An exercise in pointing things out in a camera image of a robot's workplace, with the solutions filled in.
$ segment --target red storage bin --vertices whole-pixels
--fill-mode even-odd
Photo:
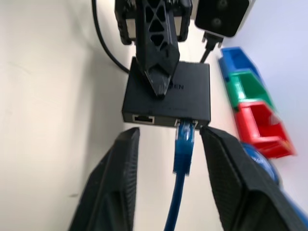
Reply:
[[[243,142],[267,158],[295,154],[282,122],[264,101],[240,103],[238,109],[235,121]]]

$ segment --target white wall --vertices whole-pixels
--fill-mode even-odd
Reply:
[[[289,194],[308,212],[308,1],[257,0],[238,35],[258,66],[298,156],[275,160]]]

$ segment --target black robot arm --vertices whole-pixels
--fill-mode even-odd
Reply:
[[[224,231],[306,231],[268,173],[225,131],[202,136],[213,196]]]
[[[139,69],[157,98],[163,98],[180,60],[178,41],[185,41],[191,0],[116,0],[115,15],[122,43],[136,44]],[[175,21],[180,19],[178,28]]]
[[[139,128],[119,134],[91,172],[69,231],[132,231]]]

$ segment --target blue storage bin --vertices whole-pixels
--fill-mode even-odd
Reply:
[[[250,61],[249,57],[244,53],[240,47],[231,47],[221,49],[222,58],[219,59],[219,66],[222,76],[225,81],[229,81],[229,74],[251,70],[257,79],[264,85],[261,75],[259,74],[255,65]]]

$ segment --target blue ethernet cable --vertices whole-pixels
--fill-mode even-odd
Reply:
[[[194,145],[194,124],[181,121],[176,133],[173,172],[177,174],[164,231],[174,231],[178,219],[185,175],[189,175]]]

